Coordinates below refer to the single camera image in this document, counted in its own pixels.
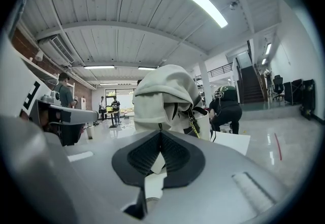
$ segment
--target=security camera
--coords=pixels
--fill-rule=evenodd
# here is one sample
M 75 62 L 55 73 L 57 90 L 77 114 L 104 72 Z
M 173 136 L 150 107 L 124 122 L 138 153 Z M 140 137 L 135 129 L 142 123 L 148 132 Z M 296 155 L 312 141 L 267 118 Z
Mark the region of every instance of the security camera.
M 238 4 L 237 2 L 232 2 L 229 6 L 230 10 L 235 10 L 237 8 Z

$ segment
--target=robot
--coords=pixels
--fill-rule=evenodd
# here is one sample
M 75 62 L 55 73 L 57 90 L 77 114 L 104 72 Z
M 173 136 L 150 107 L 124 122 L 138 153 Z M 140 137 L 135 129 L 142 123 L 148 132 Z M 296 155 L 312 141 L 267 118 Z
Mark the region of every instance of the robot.
M 1 43 L 0 81 L 10 87 L 0 90 L 3 161 L 47 221 L 260 223 L 281 207 L 287 190 L 274 176 L 235 150 L 193 136 L 152 130 L 113 143 L 65 145 L 66 136 L 76 141 L 80 127 L 98 113 L 61 107 L 4 34 Z M 45 125 L 58 129 L 44 128 L 42 111 Z M 159 153 L 167 176 L 162 197 L 148 211 L 144 182 Z

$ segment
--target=gray t-shirt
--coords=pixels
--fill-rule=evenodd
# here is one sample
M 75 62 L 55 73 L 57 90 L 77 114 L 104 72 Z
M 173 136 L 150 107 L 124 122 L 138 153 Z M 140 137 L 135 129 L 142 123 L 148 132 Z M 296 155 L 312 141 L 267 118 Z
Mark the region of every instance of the gray t-shirt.
M 62 83 L 59 83 L 53 90 L 60 93 L 61 105 L 63 107 L 69 107 L 69 104 L 73 101 L 72 93 L 69 88 L 64 86 Z

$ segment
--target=black mesh vent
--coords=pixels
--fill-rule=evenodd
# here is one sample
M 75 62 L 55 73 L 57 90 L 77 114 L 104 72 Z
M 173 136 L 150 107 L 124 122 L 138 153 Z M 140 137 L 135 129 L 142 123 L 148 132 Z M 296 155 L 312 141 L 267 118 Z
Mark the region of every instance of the black mesh vent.
M 168 131 L 154 131 L 118 150 L 113 155 L 112 166 L 124 183 L 144 189 L 144 178 L 159 152 L 162 153 L 167 168 L 164 188 L 189 185 L 200 175 L 205 165 L 204 155 L 195 145 Z
M 160 150 L 166 162 L 167 173 L 183 168 L 190 158 L 188 150 L 165 135 L 161 139 Z
M 127 155 L 127 161 L 139 173 L 147 175 L 160 150 L 160 134 L 152 137 Z

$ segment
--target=pillar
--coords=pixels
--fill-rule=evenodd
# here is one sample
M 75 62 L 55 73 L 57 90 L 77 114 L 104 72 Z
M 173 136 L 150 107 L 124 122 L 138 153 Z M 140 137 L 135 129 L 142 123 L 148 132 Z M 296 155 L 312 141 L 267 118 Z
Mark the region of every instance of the pillar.
M 205 66 L 205 62 L 203 60 L 199 61 L 199 68 L 201 71 L 206 106 L 209 107 L 210 103 L 212 102 L 212 90 L 208 77 L 207 67 Z
M 235 85 L 234 76 L 231 75 L 231 76 L 230 76 L 230 79 L 231 79 L 230 86 L 235 87 L 236 85 Z

